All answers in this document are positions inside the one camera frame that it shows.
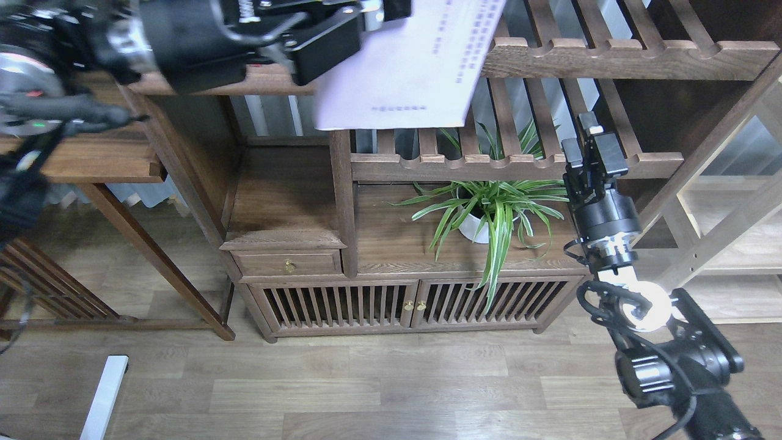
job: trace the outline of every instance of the wooden drawer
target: wooden drawer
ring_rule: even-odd
[[[339,249],[296,251],[231,251],[242,271],[242,281],[252,276],[335,275],[342,273]]]

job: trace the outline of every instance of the black robotic arm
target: black robotic arm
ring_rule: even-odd
[[[744,360],[684,289],[669,296],[638,281],[631,243],[640,234],[633,201],[617,190],[628,172],[619,139],[606,133],[591,112],[578,117],[582,142],[562,143],[569,208],[579,238],[565,253],[588,265],[595,280],[580,286],[579,303],[606,327],[617,348],[622,389],[638,408],[668,406],[677,422],[655,440],[684,428],[693,440],[760,439],[723,387],[744,370]],[[580,244],[583,255],[570,247]],[[592,291],[597,305],[587,298]],[[672,317],[673,308],[684,317]],[[673,339],[653,344],[639,333],[667,326]]]

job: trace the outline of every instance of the wooden shelf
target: wooden shelf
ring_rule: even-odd
[[[492,159],[479,150],[472,112],[465,126],[458,129],[461,152],[440,150],[437,129],[418,129],[418,157],[406,159],[395,150],[394,130],[378,131],[377,153],[352,153],[353,178],[364,182],[438,181],[438,180],[518,180],[560,179],[565,171],[556,127],[540,79],[526,78],[524,86],[543,146],[542,159],[522,154],[518,128],[508,90],[501,78],[488,80],[494,117],[499,128],[504,158]],[[588,111],[576,80],[561,80],[572,118]],[[627,113],[612,80],[598,80],[598,89],[607,109],[604,124],[615,130],[627,157],[630,173],[627,179],[667,179],[683,163],[681,153],[645,153],[630,126]]]
[[[334,186],[328,147],[249,148],[228,239],[254,231],[331,231]]]
[[[782,323],[776,276],[697,276],[684,288],[715,324]]]
[[[613,38],[594,0],[573,2],[586,41],[561,37],[547,0],[525,4],[538,42],[495,37],[483,76],[754,81],[780,51],[773,41],[713,41],[685,0],[652,2],[649,10],[641,0],[619,0],[634,39]],[[664,39],[669,27],[689,39]]]
[[[114,80],[105,73],[83,74],[101,103],[126,106]],[[21,139],[0,138],[0,153],[15,150]],[[82,134],[57,146],[42,169],[55,183],[159,183],[166,171],[139,123],[99,135]]]
[[[425,204],[393,206],[416,196],[411,185],[361,185],[357,195],[358,272],[360,276],[375,278],[408,276],[479,276],[486,263],[487,244],[472,243],[458,231],[449,234],[439,260],[429,250],[432,234],[439,216],[427,215],[412,222],[414,212]],[[566,206],[557,207],[565,212]],[[546,228],[540,221],[533,221],[533,228],[540,238],[530,243],[540,243],[546,236]],[[514,238],[502,276],[544,276],[587,274],[584,266],[567,258],[562,246],[575,238],[570,222],[552,223],[551,249],[524,249]]]
[[[701,176],[683,191],[702,235],[712,230],[767,178]],[[781,274],[782,214],[751,228],[703,269],[704,275]]]
[[[140,82],[128,86],[141,95],[175,95],[168,81],[159,73],[145,74]],[[315,83],[303,87],[293,84],[288,71],[279,64],[247,66],[244,81],[212,88],[196,95],[312,95]]]

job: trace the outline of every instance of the white flower pot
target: white flower pot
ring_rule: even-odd
[[[464,212],[464,208],[460,207],[458,209],[459,214]],[[486,223],[483,225],[480,231],[478,231],[478,225],[480,225],[481,219],[478,217],[475,217],[472,214],[468,214],[467,218],[459,225],[459,232],[461,235],[466,236],[469,240],[472,240],[474,243],[489,243],[489,224]]]

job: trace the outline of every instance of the black cable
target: black cable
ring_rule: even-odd
[[[634,333],[633,331],[630,331],[622,324],[618,324],[615,321],[615,317],[604,310],[600,310],[599,308],[592,305],[589,301],[587,301],[587,290],[590,289],[590,285],[592,283],[595,283],[594,281],[587,281],[586,283],[579,286],[579,288],[576,290],[576,297],[579,300],[579,304],[586,310],[587,313],[589,313],[592,316],[592,322],[596,323],[599,326],[603,326],[606,329],[608,329],[610,332],[616,332],[617,334],[621,334],[624,337],[627,337],[628,339],[631,339],[635,341],[636,343],[643,345],[645,347],[648,347],[653,352],[655,352],[657,355],[660,356],[660,359],[662,359],[663,362],[668,364],[668,367],[671,368],[671,370],[676,373],[679,378],[682,380],[684,387],[687,389],[687,393],[689,394],[689,402],[687,404],[687,411],[685,414],[676,421],[676,423],[672,424],[670,427],[666,428],[663,432],[658,434],[656,437],[654,437],[652,440],[665,440],[666,438],[673,435],[675,432],[683,428],[687,423],[690,422],[692,419],[692,416],[695,414],[695,410],[698,407],[698,396],[697,392],[695,391],[695,386],[690,381],[690,378],[687,376],[686,373],[681,369],[678,363],[676,363],[673,358],[663,349],[657,346],[657,344],[654,344],[645,338],[639,336],[638,334]]]
[[[24,329],[27,328],[27,323],[30,322],[30,315],[33,312],[34,294],[33,294],[33,287],[30,285],[30,281],[27,279],[27,277],[24,275],[22,271],[9,265],[0,265],[0,269],[8,269],[14,272],[19,277],[20,283],[22,284],[22,290],[24,291],[24,297],[26,298],[24,303],[24,309],[22,311],[22,316],[19,318],[19,327],[13,331],[13,333],[11,334],[11,338],[9,339],[5,347],[0,348],[0,355],[2,355],[14,345],[16,340],[19,339],[19,336],[21,336]]]

